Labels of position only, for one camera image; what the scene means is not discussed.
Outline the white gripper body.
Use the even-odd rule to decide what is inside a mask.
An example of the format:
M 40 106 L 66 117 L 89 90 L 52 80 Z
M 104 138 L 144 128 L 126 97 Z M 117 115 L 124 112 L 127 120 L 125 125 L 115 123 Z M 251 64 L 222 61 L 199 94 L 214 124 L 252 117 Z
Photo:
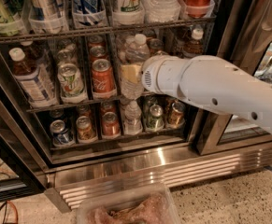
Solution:
M 141 77 L 143 87 L 156 94 L 185 98 L 179 83 L 189 65 L 189 59 L 169 55 L 153 56 L 143 63 Z

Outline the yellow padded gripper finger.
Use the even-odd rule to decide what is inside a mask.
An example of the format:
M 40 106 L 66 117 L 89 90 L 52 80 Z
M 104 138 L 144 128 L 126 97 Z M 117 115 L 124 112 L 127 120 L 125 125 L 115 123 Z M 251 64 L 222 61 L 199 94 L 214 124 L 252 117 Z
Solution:
M 141 79 L 141 66 L 139 64 L 123 64 L 121 66 L 122 77 L 137 84 Z

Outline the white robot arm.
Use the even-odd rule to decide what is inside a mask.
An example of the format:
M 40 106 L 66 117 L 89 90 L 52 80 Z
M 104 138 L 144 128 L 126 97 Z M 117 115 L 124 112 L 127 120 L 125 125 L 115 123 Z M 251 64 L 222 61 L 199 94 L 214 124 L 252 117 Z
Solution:
M 124 64 L 122 79 L 216 114 L 233 114 L 272 134 L 272 84 L 216 56 L 157 55 Z

